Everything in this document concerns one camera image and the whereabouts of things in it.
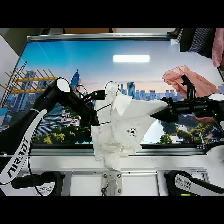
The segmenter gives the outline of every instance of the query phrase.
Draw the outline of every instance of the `monitor screen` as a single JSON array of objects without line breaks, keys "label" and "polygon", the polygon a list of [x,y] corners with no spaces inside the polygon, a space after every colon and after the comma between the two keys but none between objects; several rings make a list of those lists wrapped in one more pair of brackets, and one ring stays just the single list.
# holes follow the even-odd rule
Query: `monitor screen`
[{"label": "monitor screen", "polygon": [[[16,66],[24,78],[46,80],[20,83],[16,94],[7,96],[2,112],[1,130],[16,123],[33,106],[35,99],[52,81],[66,78],[71,87],[84,95],[104,89],[108,81],[119,84],[122,94],[135,100],[159,100],[172,97],[183,100],[180,92],[162,78],[166,71],[186,65],[191,71],[224,91],[223,80],[212,60],[194,52],[180,52],[170,40],[60,40],[27,43]],[[30,90],[21,93],[19,90]],[[202,123],[194,115],[181,115],[177,123],[159,120],[149,127],[142,144],[190,144],[217,140],[220,130]],[[90,127],[80,126],[80,116],[70,108],[56,104],[39,124],[34,144],[92,144]]]}]

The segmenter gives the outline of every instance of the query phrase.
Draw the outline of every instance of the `poster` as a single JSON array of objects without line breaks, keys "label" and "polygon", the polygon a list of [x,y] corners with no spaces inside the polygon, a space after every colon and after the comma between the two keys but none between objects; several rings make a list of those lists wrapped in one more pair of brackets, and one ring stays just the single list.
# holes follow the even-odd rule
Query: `poster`
[{"label": "poster", "polygon": [[[117,63],[113,60],[114,55],[148,55],[150,60],[146,63]],[[183,100],[182,95],[162,79],[167,70],[182,65],[187,65],[224,93],[222,78],[211,59],[197,53],[181,53],[179,45],[171,45],[169,40],[35,41],[27,44],[17,70],[24,61],[27,62],[24,68],[26,77],[35,77],[37,70],[50,70],[54,76],[66,78],[72,86],[81,83],[85,87],[83,94],[104,89],[108,81],[115,81],[123,94],[136,100],[159,100],[163,97]],[[49,83],[42,81],[36,86],[45,87]],[[6,103],[8,110],[1,125],[9,127],[14,124],[40,94],[10,94]],[[202,143],[219,138],[220,131],[213,125],[200,123],[192,115],[181,115],[178,123],[154,122],[142,143]],[[80,117],[76,113],[56,104],[40,123],[33,143],[91,144],[90,127],[80,126]]]}]

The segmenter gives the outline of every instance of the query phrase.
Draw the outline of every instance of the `metal frame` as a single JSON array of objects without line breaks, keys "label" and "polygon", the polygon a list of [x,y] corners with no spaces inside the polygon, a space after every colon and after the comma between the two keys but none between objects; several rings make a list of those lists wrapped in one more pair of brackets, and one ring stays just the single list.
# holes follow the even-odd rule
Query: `metal frame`
[{"label": "metal frame", "polygon": [[[28,36],[27,43],[36,42],[36,41],[72,41],[72,40],[170,40],[175,39],[167,34],[160,34],[160,33],[101,33],[101,34],[62,34],[62,35],[40,35],[40,36]],[[15,68],[18,65],[18,62],[26,48],[26,45],[19,56],[19,59],[15,65]],[[224,77],[221,74],[220,69],[218,71],[224,81]],[[82,144],[75,144],[75,145],[33,145],[32,146],[32,155],[86,155],[92,156],[93,153],[93,146],[90,145],[82,145]],[[170,144],[170,145],[143,145],[143,149],[141,152],[138,152],[136,155],[204,155],[206,154],[205,151],[197,149],[197,144]]]}]

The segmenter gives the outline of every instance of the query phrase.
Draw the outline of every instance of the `red cloth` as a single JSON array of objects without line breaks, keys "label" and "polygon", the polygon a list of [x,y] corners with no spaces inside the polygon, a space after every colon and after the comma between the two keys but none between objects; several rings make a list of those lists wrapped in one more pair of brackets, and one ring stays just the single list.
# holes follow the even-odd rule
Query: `red cloth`
[{"label": "red cloth", "polygon": [[[196,90],[196,97],[209,96],[212,93],[219,93],[218,89],[214,84],[212,84],[196,72],[192,72],[186,65],[168,70],[164,74],[163,79],[168,85],[172,85],[177,92],[181,92],[182,96],[186,99],[187,86],[182,85],[183,79],[181,78],[181,76],[184,74],[194,84]],[[214,122],[214,119],[212,117],[195,118],[201,122]]]},{"label": "red cloth", "polygon": [[216,28],[212,47],[212,61],[215,67],[224,65],[224,28]]}]

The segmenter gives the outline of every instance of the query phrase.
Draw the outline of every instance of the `logo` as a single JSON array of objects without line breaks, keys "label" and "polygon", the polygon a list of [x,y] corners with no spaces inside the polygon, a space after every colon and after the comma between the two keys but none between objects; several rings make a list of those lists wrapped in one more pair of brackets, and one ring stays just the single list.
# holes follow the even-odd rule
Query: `logo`
[{"label": "logo", "polygon": [[25,137],[22,140],[21,149],[18,153],[18,157],[14,160],[12,166],[7,171],[7,174],[10,178],[12,178],[12,172],[15,173],[18,169],[18,165],[22,162],[24,155],[26,155],[27,150],[29,149],[29,142],[25,139]]}]

